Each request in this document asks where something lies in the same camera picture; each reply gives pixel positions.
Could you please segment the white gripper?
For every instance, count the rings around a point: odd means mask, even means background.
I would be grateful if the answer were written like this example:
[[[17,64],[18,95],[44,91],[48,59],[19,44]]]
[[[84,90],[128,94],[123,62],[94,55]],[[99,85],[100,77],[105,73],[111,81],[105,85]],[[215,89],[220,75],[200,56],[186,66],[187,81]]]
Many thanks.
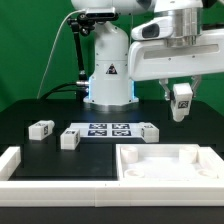
[[[134,81],[159,80],[166,100],[170,99],[168,78],[192,76],[193,96],[201,84],[200,75],[224,72],[224,28],[209,29],[193,45],[172,46],[171,17],[157,17],[132,30],[128,74]]]

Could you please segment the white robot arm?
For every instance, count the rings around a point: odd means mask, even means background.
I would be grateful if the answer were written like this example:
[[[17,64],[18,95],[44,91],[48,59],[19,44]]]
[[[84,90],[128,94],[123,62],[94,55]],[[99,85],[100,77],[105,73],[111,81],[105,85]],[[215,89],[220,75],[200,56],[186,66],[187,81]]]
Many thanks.
[[[95,69],[85,105],[121,111],[137,104],[136,81],[224,72],[224,28],[204,30],[204,0],[71,0],[80,33],[95,33]]]

